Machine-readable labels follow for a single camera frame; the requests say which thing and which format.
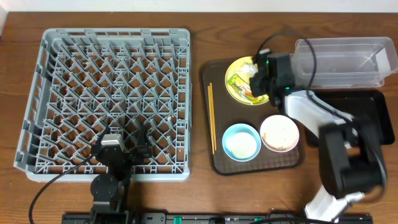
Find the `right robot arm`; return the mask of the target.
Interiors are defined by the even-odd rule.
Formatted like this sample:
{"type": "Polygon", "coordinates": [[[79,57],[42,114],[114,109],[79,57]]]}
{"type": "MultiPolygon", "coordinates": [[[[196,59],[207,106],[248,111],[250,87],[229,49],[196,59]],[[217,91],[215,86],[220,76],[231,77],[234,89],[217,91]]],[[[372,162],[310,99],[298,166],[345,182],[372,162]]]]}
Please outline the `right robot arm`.
{"type": "Polygon", "coordinates": [[[264,49],[252,58],[249,79],[254,96],[267,94],[271,105],[318,138],[322,186],[304,208],[305,217],[279,218],[295,223],[339,223],[340,215],[375,187],[387,186],[380,137],[369,119],[355,118],[325,103],[295,82],[290,56],[264,49]]]}

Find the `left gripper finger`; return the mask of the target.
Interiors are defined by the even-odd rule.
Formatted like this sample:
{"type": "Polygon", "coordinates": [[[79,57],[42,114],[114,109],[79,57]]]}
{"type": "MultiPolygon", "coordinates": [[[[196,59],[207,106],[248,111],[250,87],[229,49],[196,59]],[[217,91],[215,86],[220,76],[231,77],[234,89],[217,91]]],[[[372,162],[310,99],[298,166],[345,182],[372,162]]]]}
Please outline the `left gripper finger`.
{"type": "Polygon", "coordinates": [[[137,150],[149,150],[149,143],[147,140],[146,127],[141,126],[137,137],[137,150]]]}
{"type": "Polygon", "coordinates": [[[99,143],[102,144],[103,141],[107,140],[108,134],[110,133],[110,127],[106,127],[99,136],[99,143]]]}

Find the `white tissue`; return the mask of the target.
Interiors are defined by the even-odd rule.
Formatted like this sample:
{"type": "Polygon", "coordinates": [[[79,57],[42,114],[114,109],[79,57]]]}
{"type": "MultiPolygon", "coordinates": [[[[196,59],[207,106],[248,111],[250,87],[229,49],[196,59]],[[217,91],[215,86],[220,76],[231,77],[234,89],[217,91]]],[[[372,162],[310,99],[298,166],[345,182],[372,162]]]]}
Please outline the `white tissue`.
{"type": "Polygon", "coordinates": [[[244,63],[239,69],[239,72],[246,73],[249,78],[252,78],[258,72],[258,69],[253,64],[244,63]]]}

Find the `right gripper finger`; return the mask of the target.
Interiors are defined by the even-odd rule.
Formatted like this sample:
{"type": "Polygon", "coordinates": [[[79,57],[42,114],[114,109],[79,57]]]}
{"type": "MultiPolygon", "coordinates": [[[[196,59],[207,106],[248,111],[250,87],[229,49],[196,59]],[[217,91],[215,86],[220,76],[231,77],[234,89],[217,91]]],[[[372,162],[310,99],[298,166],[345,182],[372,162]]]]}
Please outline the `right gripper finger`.
{"type": "Polygon", "coordinates": [[[267,80],[260,74],[255,74],[249,79],[251,93],[254,97],[262,96],[267,93],[267,80]]]}
{"type": "Polygon", "coordinates": [[[267,54],[256,54],[252,58],[253,64],[257,65],[258,72],[267,72],[267,54]]]}

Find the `pink white bowl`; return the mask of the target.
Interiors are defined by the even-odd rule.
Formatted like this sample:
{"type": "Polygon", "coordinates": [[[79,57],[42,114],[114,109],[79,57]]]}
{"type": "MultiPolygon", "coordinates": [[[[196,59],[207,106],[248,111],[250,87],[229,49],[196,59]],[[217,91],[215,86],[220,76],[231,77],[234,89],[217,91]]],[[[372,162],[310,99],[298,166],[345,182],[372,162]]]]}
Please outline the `pink white bowl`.
{"type": "Polygon", "coordinates": [[[299,129],[288,117],[272,115],[261,124],[260,137],[266,148],[274,152],[288,152],[299,143],[299,129]]]}

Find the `green yellow snack wrapper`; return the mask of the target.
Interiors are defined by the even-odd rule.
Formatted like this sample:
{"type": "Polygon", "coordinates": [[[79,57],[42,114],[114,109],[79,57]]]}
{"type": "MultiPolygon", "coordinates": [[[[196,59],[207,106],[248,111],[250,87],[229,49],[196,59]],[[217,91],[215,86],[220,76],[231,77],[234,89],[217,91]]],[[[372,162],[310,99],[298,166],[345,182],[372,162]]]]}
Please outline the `green yellow snack wrapper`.
{"type": "Polygon", "coordinates": [[[248,100],[251,105],[262,103],[263,96],[254,96],[249,84],[247,84],[237,73],[235,73],[227,82],[234,92],[241,98],[248,100]]]}

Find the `white cup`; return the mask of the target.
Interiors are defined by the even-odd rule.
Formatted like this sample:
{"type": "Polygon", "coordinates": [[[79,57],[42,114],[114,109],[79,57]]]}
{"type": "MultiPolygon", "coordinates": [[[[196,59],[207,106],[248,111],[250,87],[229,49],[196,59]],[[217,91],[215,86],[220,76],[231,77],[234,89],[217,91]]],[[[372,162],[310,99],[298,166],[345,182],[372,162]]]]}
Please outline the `white cup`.
{"type": "Polygon", "coordinates": [[[245,159],[255,154],[257,142],[251,134],[240,132],[226,140],[226,147],[235,157],[245,159]]]}

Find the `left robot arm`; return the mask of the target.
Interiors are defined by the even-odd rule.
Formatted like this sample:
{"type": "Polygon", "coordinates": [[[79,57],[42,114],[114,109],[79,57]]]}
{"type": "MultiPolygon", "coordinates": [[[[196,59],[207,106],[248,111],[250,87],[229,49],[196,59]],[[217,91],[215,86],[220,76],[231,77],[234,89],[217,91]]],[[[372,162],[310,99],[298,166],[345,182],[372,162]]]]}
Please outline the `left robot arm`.
{"type": "Polygon", "coordinates": [[[128,198],[132,167],[142,165],[152,156],[146,128],[139,129],[133,149],[127,149],[120,134],[111,134],[106,128],[91,148],[95,159],[108,171],[94,178],[91,183],[93,207],[90,223],[138,223],[140,216],[125,209],[128,198]]]}

